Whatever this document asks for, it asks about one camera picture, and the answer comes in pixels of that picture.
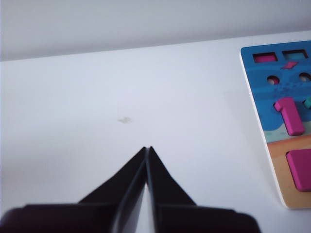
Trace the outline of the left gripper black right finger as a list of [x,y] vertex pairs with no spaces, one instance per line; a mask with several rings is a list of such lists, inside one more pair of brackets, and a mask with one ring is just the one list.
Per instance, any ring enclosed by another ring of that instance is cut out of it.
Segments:
[[157,233],[257,233],[250,215],[198,206],[165,168],[153,148],[146,153],[147,184]]

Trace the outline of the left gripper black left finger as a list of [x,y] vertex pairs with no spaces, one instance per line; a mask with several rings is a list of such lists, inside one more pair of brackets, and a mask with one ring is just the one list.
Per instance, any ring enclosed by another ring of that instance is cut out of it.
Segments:
[[114,176],[77,203],[28,204],[7,211],[2,233],[114,233],[121,232],[145,186],[143,147]]

